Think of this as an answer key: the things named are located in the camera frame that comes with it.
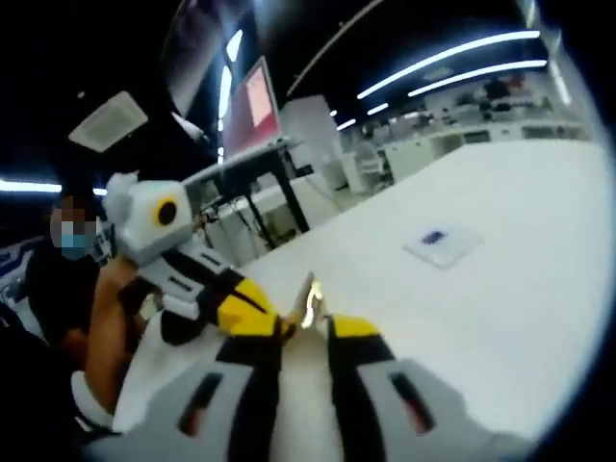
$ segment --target small card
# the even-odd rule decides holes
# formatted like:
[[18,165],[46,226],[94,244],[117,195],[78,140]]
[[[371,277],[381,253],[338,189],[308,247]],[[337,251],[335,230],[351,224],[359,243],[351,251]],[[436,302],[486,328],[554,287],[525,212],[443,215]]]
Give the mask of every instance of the small card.
[[451,268],[483,242],[478,232],[459,227],[434,227],[404,249],[441,270]]

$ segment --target yellow circle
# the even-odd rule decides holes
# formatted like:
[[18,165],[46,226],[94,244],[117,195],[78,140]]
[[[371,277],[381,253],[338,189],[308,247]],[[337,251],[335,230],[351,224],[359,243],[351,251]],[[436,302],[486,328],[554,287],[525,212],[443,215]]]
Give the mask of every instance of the yellow circle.
[[156,207],[154,208],[154,211],[152,214],[152,221],[154,221],[155,225],[168,226],[169,224],[173,223],[173,219],[169,223],[164,223],[161,221],[161,211],[163,210],[163,207],[165,207],[168,204],[171,204],[175,207],[175,210],[176,210],[175,215],[177,215],[177,203],[175,201],[175,197],[172,195],[169,195],[167,197],[162,197],[156,204]]

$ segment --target computer monitor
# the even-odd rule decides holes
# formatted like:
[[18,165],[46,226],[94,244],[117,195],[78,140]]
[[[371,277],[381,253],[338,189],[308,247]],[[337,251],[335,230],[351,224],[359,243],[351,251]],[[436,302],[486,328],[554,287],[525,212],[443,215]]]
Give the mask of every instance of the computer monitor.
[[236,88],[222,124],[225,160],[280,138],[278,107],[265,57],[257,61]]

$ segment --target person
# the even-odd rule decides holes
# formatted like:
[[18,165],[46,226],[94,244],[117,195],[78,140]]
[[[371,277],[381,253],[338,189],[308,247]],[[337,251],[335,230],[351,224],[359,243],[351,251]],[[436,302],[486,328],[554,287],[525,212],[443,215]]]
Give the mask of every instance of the person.
[[96,202],[89,191],[65,189],[53,207],[49,235],[26,268],[25,291],[47,343],[86,364],[94,288],[99,267],[88,254],[95,237]]

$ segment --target black shirt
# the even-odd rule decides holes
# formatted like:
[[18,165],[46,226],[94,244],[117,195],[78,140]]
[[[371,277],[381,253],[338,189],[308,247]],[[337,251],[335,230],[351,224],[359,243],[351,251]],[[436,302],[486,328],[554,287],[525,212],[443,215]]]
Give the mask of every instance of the black shirt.
[[45,339],[57,345],[73,328],[90,329],[100,268],[89,255],[65,258],[50,240],[38,245],[26,269],[26,294]]

